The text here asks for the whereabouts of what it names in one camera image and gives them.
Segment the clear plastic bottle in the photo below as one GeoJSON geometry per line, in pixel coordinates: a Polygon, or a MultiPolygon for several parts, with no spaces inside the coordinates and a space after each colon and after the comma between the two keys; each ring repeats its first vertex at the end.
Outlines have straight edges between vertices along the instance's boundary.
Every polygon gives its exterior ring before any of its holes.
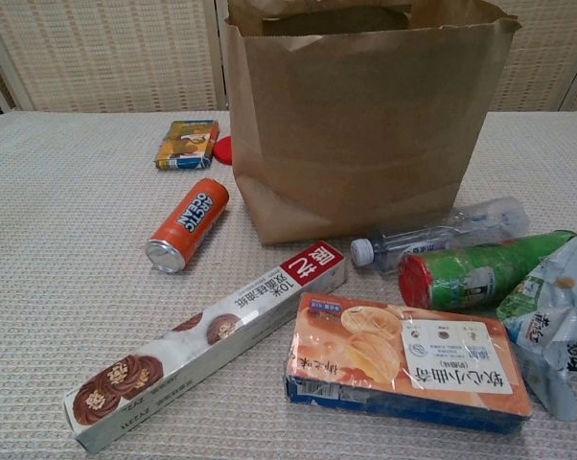
{"type": "Polygon", "coordinates": [[[426,224],[403,230],[387,225],[366,238],[351,241],[351,259],[357,267],[379,273],[397,271],[404,256],[522,237],[529,228],[523,204],[512,196],[456,207],[426,224]]]}

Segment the green chip canister red lid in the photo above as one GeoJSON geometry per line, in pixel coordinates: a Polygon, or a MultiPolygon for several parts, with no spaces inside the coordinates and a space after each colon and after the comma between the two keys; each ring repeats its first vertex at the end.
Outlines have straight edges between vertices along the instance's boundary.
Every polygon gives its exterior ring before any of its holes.
{"type": "Polygon", "coordinates": [[[496,307],[543,259],[576,238],[557,230],[496,243],[415,253],[399,265],[398,281],[412,308],[458,311],[496,307]]]}

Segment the silver snack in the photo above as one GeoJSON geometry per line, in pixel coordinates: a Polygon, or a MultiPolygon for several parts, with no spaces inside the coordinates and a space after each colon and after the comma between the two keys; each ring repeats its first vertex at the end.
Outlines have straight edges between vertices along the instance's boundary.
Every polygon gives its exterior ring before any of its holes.
{"type": "Polygon", "coordinates": [[[496,309],[525,383],[558,420],[577,418],[577,237],[542,259],[496,309]]]}

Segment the orange soda can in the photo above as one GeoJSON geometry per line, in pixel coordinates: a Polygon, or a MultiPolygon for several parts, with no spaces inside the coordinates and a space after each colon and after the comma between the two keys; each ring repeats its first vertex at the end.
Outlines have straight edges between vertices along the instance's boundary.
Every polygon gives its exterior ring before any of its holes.
{"type": "Polygon", "coordinates": [[[203,178],[151,235],[145,253],[152,266],[165,273],[182,271],[229,200],[218,181],[203,178]]]}

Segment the brown paper shopping bag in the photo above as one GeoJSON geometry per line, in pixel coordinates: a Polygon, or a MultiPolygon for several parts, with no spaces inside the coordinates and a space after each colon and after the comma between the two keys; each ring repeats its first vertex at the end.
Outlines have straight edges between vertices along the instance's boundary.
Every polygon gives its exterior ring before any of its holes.
{"type": "Polygon", "coordinates": [[[227,0],[233,173],[264,244],[448,211],[517,18],[485,0],[227,0]]]}

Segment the long white baking paper box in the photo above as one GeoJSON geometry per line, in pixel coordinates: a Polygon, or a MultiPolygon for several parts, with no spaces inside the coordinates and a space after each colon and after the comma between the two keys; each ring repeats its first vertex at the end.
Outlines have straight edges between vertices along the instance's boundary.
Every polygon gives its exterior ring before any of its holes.
{"type": "Polygon", "coordinates": [[[345,256],[318,241],[108,365],[63,400],[76,441],[101,451],[289,322],[303,293],[330,293],[346,274],[345,256]]]}

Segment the orange snack packet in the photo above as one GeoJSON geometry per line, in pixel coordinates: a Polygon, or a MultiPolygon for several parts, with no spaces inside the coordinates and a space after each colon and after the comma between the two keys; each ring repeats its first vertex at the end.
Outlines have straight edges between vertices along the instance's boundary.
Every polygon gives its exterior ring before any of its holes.
{"type": "Polygon", "coordinates": [[[499,321],[334,295],[301,297],[285,388],[293,403],[503,434],[532,415],[499,321]]]}

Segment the red round lid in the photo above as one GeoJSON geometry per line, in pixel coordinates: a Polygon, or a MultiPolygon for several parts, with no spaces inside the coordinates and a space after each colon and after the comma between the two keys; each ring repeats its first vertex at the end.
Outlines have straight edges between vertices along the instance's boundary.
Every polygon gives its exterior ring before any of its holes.
{"type": "Polygon", "coordinates": [[[231,165],[233,162],[232,142],[230,136],[219,139],[213,148],[214,157],[224,165],[231,165]]]}

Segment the small yellow blue carton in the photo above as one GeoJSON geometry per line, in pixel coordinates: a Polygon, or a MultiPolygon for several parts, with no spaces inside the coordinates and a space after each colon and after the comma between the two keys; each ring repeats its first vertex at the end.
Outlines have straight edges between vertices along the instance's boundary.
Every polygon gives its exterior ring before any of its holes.
{"type": "Polygon", "coordinates": [[[173,121],[154,164],[159,170],[206,170],[219,136],[217,120],[173,121]]]}

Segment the beige woven tablecloth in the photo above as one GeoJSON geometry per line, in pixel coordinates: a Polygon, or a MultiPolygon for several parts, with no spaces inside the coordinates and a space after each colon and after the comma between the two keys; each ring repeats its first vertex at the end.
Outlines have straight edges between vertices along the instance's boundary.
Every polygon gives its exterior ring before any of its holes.
{"type": "Polygon", "coordinates": [[[0,117],[0,460],[577,460],[577,419],[538,403],[511,436],[290,403],[291,324],[87,454],[69,390],[306,247],[259,242],[228,166],[157,170],[173,120],[0,117]],[[224,211],[182,271],[154,268],[147,241],[203,178],[224,211]]]}

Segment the woven folding screen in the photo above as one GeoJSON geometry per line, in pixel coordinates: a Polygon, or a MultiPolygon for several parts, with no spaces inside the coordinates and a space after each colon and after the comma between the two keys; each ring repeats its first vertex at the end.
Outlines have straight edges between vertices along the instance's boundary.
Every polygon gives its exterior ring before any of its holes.
{"type": "MultiPolygon", "coordinates": [[[[520,23],[494,110],[577,110],[577,0],[487,0],[520,23]]],[[[0,0],[4,111],[224,109],[230,0],[0,0]]]]}

